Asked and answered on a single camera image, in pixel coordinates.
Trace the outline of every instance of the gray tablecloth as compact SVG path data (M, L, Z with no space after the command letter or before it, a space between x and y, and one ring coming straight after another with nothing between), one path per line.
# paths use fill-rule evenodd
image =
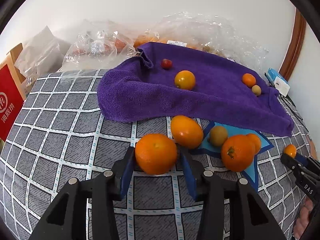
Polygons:
M61 73L39 78L28 96L0 157L0 216L17 239L28 239L41 215L71 177L91 179L110 169L147 133L171 136L170 117L119 123L105 120L97 103L97 85L105 70L78 73L71 82ZM309 156L308 136L296 123L291 138L265 134L274 148L258 155L259 195L287 238L304 194L292 172L280 163L285 145ZM203 128L208 120L196 119ZM220 159L197 155L206 169L237 180ZM179 164L167 174L149 176L136 167L127 197L114 202L120 239L196 239L202 203L188 195ZM229 236L229 201L225 200L224 239ZM92 239L91 203L87 204L87 238Z

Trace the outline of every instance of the purple towel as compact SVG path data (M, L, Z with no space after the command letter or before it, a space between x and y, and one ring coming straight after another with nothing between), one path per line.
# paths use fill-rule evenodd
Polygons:
M109 70L98 85L102 114L120 122L161 116L186 115L241 128L290 136L294 123L270 88L253 70L225 58L195 49L149 42L132 57ZM172 60L170 70L161 68ZM178 89L175 75L189 70L196 77L192 91ZM256 97L241 81L255 76L262 94Z

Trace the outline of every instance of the plastic bag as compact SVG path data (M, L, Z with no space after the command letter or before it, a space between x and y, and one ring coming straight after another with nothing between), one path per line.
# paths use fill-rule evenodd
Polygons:
M46 26L27 43L14 64L26 77L23 88L27 91L39 76L60 69L63 56L57 38Z
M136 54L136 34L119 24L85 20L81 28L83 31L69 48L59 71L110 69ZM64 75L64 79L74 77Z
M149 41L162 43L180 41L180 46L225 57L264 77L261 65L268 50L249 38L241 37L230 22L222 17L202 14L192 16L188 12L169 15L138 36L134 47L137 48Z

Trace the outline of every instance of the metal pin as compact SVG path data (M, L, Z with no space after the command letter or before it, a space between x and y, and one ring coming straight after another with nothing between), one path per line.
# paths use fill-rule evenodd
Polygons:
M213 172L212 171L204 171L203 175L206 177L211 177L213 175Z
M248 184L248 181L247 181L245 178L239 179L239 182L240 182L240 184L242 184L242 185L247 185L247 184Z
M112 174L113 174L112 171L105 171L105 172L103 173L103 175L104 175L105 177L110 177L110 176L112 176Z
M71 178L68 180L69 184L75 184L77 182L77 179L76 178Z

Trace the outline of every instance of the wall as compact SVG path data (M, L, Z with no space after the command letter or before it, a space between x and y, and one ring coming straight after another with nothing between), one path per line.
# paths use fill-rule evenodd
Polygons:
M279 69L290 42L295 8L289 0L27 0L0 35L0 58L46 25L60 38L62 31L88 20L111 19L145 30L163 16L188 11L225 17L242 35L269 50L265 68Z
M289 96L310 132L320 159L320 43L307 25L306 33L295 69L289 80Z

